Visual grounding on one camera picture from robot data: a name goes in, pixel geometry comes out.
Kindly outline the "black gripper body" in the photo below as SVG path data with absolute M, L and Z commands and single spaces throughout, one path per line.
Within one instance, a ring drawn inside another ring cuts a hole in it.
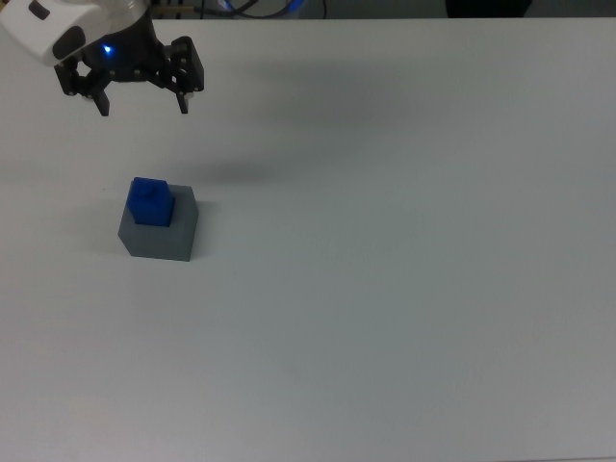
M 78 76 L 81 85 L 93 85 L 103 77 L 118 82 L 169 83 L 164 46 L 156 37 L 149 13 L 128 28 L 92 42 L 80 54 L 81 62 L 90 70 Z

